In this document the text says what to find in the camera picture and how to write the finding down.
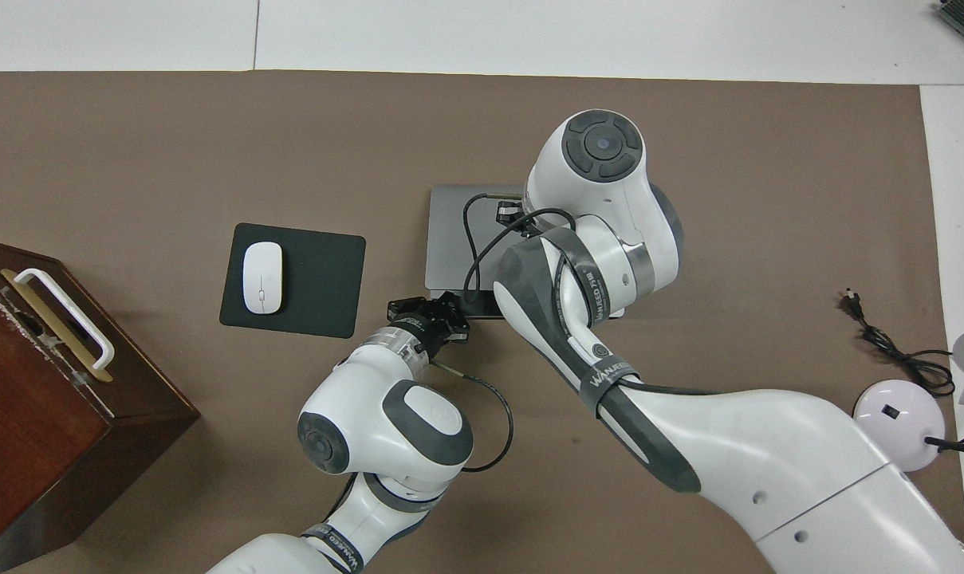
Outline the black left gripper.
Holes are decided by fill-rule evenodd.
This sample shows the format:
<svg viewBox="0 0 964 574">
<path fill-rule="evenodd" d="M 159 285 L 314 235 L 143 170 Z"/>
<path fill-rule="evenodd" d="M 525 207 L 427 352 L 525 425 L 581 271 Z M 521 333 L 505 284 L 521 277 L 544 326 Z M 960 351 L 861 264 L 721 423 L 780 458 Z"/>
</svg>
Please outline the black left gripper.
<svg viewBox="0 0 964 574">
<path fill-rule="evenodd" d="M 437 356 L 446 343 L 466 343 L 470 324 L 461 297 L 455 292 L 444 292 L 440 308 L 428 308 L 431 299 L 408 297 L 388 302 L 388 316 L 392 326 L 412 334 L 428 356 Z"/>
</svg>

